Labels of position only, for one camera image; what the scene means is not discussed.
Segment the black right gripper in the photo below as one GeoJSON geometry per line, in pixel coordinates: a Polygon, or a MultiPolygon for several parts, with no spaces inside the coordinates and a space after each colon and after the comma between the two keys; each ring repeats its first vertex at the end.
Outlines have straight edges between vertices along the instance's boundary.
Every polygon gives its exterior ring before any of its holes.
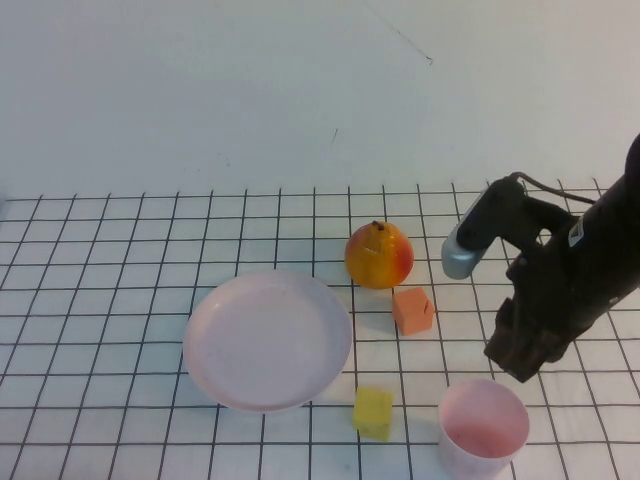
{"type": "Polygon", "coordinates": [[[618,241],[571,227],[520,255],[508,270],[513,299],[500,306],[484,354],[520,383],[545,363],[559,361],[568,345],[623,297],[618,241]]]}

